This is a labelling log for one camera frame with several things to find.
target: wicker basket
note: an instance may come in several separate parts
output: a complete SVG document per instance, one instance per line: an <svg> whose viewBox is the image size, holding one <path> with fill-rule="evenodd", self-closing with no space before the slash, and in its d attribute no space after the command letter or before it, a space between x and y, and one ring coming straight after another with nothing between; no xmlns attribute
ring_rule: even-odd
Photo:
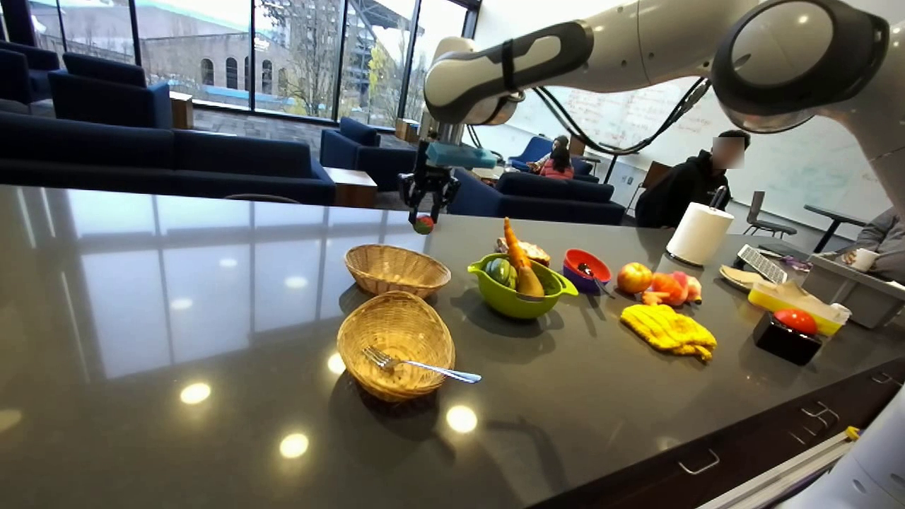
<svg viewBox="0 0 905 509"><path fill-rule="evenodd" d="M444 319L417 293L389 290L350 312L338 333L346 370L382 402L411 402L441 387L441 375L411 368L376 368L365 351L393 360L420 360L441 368L455 365L455 348Z"/></svg>
<svg viewBox="0 0 905 509"><path fill-rule="evenodd" d="M454 271L421 251L367 242L346 251L357 286L370 293L411 290L431 296L454 279Z"/></svg>

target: white cup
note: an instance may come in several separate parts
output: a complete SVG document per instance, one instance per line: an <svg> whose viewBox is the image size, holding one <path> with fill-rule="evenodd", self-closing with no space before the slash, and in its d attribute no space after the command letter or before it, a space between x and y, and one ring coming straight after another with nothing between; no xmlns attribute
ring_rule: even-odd
<svg viewBox="0 0 905 509"><path fill-rule="evenodd" d="M854 248L852 269L854 271L872 271L878 258L881 258L881 251L874 251L874 248Z"/></svg>

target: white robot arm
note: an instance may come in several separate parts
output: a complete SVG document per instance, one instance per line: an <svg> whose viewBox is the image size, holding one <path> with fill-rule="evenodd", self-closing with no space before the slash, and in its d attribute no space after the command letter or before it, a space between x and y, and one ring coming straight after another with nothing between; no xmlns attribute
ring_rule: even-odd
<svg viewBox="0 0 905 509"><path fill-rule="evenodd" d="M852 131L905 218L905 2L636 0L488 50L444 42L424 85L438 124L505 124L523 88L613 94L711 76L728 117L780 134L813 117Z"/></svg>

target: black countertop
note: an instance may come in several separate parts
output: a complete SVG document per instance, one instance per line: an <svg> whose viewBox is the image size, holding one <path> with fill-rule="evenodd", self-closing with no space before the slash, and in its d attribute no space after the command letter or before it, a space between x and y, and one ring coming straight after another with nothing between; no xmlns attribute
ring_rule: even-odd
<svg viewBox="0 0 905 509"><path fill-rule="evenodd" d="M807 368L755 348L762 312L715 275L744 238L700 271L661 254L664 232L514 227L553 266L582 247L695 275L715 360L636 340L625 296L502 319L466 275L496 218L424 238L382 208L0 186L0 505L529 505L905 353L896 323L847 324ZM359 242L454 269L431 303L482 385L389 408L342 374ZM182 402L193 382L208 402Z"/></svg>

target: person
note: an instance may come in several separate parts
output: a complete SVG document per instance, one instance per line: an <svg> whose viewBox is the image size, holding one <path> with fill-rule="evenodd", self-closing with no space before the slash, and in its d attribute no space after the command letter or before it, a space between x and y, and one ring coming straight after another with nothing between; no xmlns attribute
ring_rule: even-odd
<svg viewBox="0 0 905 509"><path fill-rule="evenodd" d="M553 179L553 180L575 180L575 166L568 158L568 139L557 136L554 146L550 150L550 155L538 158L531 165L534 176Z"/></svg>
<svg viewBox="0 0 905 509"><path fill-rule="evenodd" d="M881 251L872 275L905 283L905 224L899 224L896 208L885 208L865 224L854 240L854 248Z"/></svg>
<svg viewBox="0 0 905 509"><path fill-rule="evenodd" d="M732 199L728 169L739 165L748 146L751 134L744 131L724 131L715 136L711 152L703 150L643 191L636 201L636 227L678 227L688 204L694 201L724 208Z"/></svg>

